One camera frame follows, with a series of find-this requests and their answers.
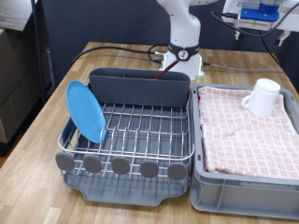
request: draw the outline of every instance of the pink towel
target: pink towel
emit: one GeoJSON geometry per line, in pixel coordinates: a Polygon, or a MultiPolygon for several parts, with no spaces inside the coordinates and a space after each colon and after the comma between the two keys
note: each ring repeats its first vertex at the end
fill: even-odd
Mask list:
{"type": "Polygon", "coordinates": [[[209,172],[299,179],[299,135],[280,95],[269,117],[244,109],[251,91],[199,89],[209,172]]]}

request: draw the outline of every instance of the gray plastic bin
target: gray plastic bin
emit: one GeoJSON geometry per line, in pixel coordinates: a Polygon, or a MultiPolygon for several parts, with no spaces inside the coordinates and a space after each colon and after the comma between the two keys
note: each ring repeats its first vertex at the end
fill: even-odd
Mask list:
{"type": "MultiPolygon", "coordinates": [[[[202,132],[199,122],[198,89],[204,86],[231,90],[253,87],[213,84],[192,86],[194,121],[194,166],[191,186],[192,206],[200,211],[299,218],[299,181],[246,175],[214,174],[204,171],[202,132]]],[[[281,90],[292,124],[299,131],[299,106],[290,91],[281,90]]]]}

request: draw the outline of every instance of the blue plate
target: blue plate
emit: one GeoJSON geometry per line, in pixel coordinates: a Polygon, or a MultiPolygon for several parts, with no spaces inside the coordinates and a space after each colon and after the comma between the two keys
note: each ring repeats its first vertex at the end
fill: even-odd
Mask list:
{"type": "Polygon", "coordinates": [[[69,114],[78,130],[94,143],[103,141],[106,137],[105,117],[101,106],[88,87],[79,81],[71,81],[66,91],[66,102],[69,114]]]}

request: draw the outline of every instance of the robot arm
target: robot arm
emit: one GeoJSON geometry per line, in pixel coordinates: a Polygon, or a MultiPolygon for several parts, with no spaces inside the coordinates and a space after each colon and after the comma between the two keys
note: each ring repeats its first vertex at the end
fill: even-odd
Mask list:
{"type": "Polygon", "coordinates": [[[190,6],[214,3],[218,0],[157,0],[170,18],[169,51],[164,55],[164,70],[176,59],[171,71],[187,74],[191,80],[202,76],[202,57],[199,54],[200,21],[189,13],[190,6]]]}
{"type": "MultiPolygon", "coordinates": [[[[189,13],[190,6],[207,5],[218,0],[157,0],[165,8],[170,18],[171,33],[169,51],[164,55],[162,70],[175,60],[180,62],[171,69],[187,74],[191,80],[204,75],[202,57],[199,54],[200,21],[189,13]]],[[[237,15],[234,19],[222,17],[237,28],[269,31],[299,0],[226,0],[224,13],[237,15]]],[[[293,10],[280,24],[283,34],[278,37],[278,45],[290,35],[299,32],[299,8],[293,10]]]]}

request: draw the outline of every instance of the wooden tabletop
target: wooden tabletop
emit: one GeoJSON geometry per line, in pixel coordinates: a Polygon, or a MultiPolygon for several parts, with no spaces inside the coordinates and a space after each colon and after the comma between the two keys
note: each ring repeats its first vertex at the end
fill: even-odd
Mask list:
{"type": "MultiPolygon", "coordinates": [[[[122,46],[148,50],[149,46],[89,43],[97,46],[122,46]]],[[[201,49],[204,62],[239,68],[270,68],[276,63],[267,53],[201,49]]],[[[192,208],[190,192],[166,199],[158,207],[91,203],[82,194],[69,188],[56,166],[55,154],[60,148],[57,139],[66,121],[68,110],[65,90],[71,80],[88,81],[89,73],[98,67],[120,67],[157,70],[159,64],[147,55],[118,50],[98,50],[82,56],[72,66],[37,116],[22,140],[0,170],[0,223],[288,223],[293,220],[249,217],[199,212],[192,208]]],[[[254,85],[260,77],[278,82],[299,95],[283,72],[237,72],[205,67],[206,75],[194,82],[254,85]]]]}

